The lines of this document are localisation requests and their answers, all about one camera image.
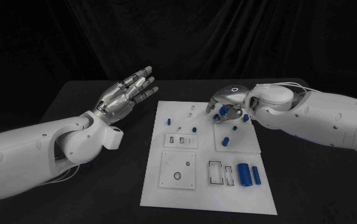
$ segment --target robotic hand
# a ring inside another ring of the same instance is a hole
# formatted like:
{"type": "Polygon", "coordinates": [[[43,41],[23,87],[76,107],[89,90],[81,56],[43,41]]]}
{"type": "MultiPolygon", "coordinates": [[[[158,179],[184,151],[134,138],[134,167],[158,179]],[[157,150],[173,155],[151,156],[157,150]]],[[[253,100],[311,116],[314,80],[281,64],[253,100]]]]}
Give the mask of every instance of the robotic hand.
{"type": "Polygon", "coordinates": [[[150,74],[151,67],[147,67],[115,83],[104,92],[94,110],[79,117],[0,133],[0,199],[42,184],[60,182],[56,179],[45,183],[89,162],[102,146],[107,149],[119,147],[124,133],[109,125],[157,92],[157,87],[142,92],[154,81],[153,77],[145,79],[150,74]],[[63,152],[56,158],[55,142],[63,152]]]}
{"type": "Polygon", "coordinates": [[[214,119],[216,123],[236,119],[246,109],[252,120],[268,129],[325,146],[357,149],[357,99],[322,93],[297,83],[226,86],[212,97],[206,112],[219,103],[227,113],[214,119]],[[299,87],[304,93],[292,92],[284,86],[299,87]]]}

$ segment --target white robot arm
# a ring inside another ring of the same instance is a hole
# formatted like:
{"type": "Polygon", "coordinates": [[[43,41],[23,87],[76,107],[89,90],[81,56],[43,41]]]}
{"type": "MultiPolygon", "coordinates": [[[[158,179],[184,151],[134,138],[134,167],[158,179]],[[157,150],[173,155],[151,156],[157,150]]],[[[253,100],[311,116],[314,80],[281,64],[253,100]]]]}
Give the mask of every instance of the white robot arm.
{"type": "Polygon", "coordinates": [[[214,119],[225,122],[242,116],[246,109],[250,118],[268,129],[325,146],[357,149],[357,99],[311,91],[294,93],[285,85],[295,83],[258,84],[250,90],[245,86],[227,86],[212,97],[207,112],[220,103],[227,113],[214,119]]]}
{"type": "Polygon", "coordinates": [[[115,83],[102,94],[96,108],[66,118],[0,133],[0,199],[10,197],[72,167],[89,162],[107,149],[119,147],[122,131],[111,126],[158,88],[140,93],[154,78],[151,67],[115,83]],[[62,156],[55,158],[55,143],[62,156]]]}

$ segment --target blue cylinder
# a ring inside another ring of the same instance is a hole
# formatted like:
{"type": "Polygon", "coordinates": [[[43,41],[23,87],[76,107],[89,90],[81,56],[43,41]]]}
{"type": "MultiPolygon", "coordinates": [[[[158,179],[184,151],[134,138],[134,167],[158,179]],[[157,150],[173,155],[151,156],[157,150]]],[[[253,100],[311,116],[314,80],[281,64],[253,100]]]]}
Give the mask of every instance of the blue cylinder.
{"type": "Polygon", "coordinates": [[[223,140],[223,142],[222,142],[222,145],[226,147],[227,144],[229,144],[229,137],[225,137],[225,140],[223,140]]]}
{"type": "Polygon", "coordinates": [[[219,110],[220,115],[223,116],[227,112],[229,112],[229,109],[225,106],[222,106],[219,110]]]}
{"type": "Polygon", "coordinates": [[[249,166],[246,163],[238,164],[238,171],[239,171],[239,179],[242,186],[252,186],[252,177],[249,172],[249,166]]]}
{"type": "Polygon", "coordinates": [[[262,184],[256,166],[252,167],[252,171],[255,176],[255,184],[262,184]]]}
{"type": "Polygon", "coordinates": [[[243,115],[243,122],[248,122],[248,120],[249,120],[249,115],[245,114],[245,115],[243,115]]]}

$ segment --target blue block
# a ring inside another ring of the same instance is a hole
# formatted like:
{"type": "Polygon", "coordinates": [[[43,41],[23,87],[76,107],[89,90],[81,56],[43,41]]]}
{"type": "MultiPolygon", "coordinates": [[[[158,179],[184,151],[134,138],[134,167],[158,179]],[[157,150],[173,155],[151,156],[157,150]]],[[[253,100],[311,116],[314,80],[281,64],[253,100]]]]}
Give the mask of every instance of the blue block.
{"type": "Polygon", "coordinates": [[[239,171],[239,179],[240,179],[240,185],[242,186],[252,186],[252,177],[249,172],[249,166],[246,163],[238,164],[238,171],[239,171]]]}
{"type": "Polygon", "coordinates": [[[223,140],[223,142],[222,142],[222,145],[226,147],[227,144],[229,144],[229,137],[225,137],[225,140],[223,140]]]}
{"type": "Polygon", "coordinates": [[[245,114],[245,115],[243,115],[243,122],[246,122],[248,120],[249,120],[249,115],[245,114]]]}
{"type": "Polygon", "coordinates": [[[222,106],[219,110],[220,115],[223,116],[227,112],[229,112],[229,109],[225,106],[222,106]]]}
{"type": "Polygon", "coordinates": [[[255,176],[255,184],[262,184],[256,166],[252,167],[252,171],[255,176]]]}

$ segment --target black table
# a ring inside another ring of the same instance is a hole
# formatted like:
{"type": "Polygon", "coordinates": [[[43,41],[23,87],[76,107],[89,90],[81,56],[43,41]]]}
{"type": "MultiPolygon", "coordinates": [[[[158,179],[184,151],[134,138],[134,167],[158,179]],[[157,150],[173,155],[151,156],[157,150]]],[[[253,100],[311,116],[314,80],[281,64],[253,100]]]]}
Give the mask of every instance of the black table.
{"type": "MultiPolygon", "coordinates": [[[[297,78],[155,81],[160,90],[127,118],[118,150],[101,151],[65,182],[0,200],[0,223],[357,223],[357,151],[314,144],[253,122],[278,216],[141,207],[141,191],[158,100],[207,102],[229,84],[297,78]]],[[[109,81],[65,84],[40,122],[94,108],[109,81]]]]}

